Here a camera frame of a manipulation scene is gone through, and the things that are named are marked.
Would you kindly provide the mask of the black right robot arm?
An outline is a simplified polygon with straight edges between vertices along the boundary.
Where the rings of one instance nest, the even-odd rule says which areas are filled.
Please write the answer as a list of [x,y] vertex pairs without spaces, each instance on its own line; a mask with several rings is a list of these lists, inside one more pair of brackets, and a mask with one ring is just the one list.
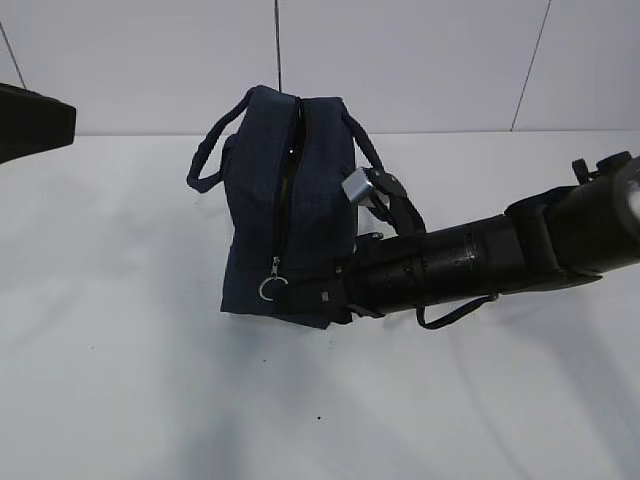
[[502,295],[573,288],[639,260],[639,161],[621,152],[576,183],[511,204],[503,213],[428,231],[402,184],[360,168],[343,184],[394,235],[361,235],[354,252],[320,280],[283,287],[284,313],[354,313],[380,318],[412,310],[428,330],[448,326]]

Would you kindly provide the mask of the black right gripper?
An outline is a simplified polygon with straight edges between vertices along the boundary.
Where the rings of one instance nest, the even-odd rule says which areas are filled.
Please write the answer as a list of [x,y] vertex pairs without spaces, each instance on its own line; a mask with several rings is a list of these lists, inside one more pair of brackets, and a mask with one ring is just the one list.
[[509,219],[483,219],[428,233],[359,238],[336,262],[339,280],[282,287],[277,314],[300,325],[347,325],[350,309],[380,318],[466,300],[445,320],[460,320],[494,302],[525,274],[525,255]]

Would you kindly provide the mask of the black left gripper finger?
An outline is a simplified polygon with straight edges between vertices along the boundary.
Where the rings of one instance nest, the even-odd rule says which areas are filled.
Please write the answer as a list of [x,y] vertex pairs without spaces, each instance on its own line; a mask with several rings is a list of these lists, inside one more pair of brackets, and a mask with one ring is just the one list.
[[21,87],[1,84],[1,162],[71,145],[76,108]]

